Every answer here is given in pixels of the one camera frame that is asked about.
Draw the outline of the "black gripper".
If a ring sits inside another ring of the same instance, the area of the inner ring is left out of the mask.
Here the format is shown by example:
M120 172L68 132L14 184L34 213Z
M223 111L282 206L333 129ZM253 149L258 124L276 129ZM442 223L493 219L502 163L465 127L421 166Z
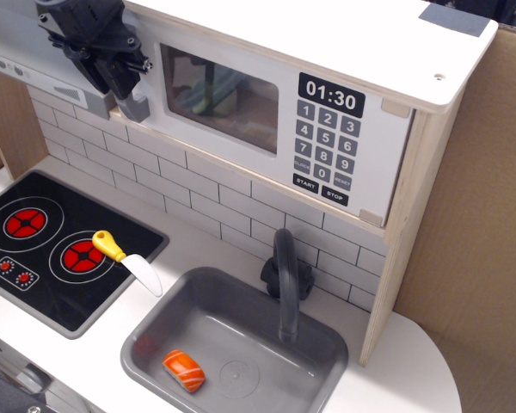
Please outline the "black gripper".
M151 62L123 22L121 1L37 1L38 25L91 85L125 100Z

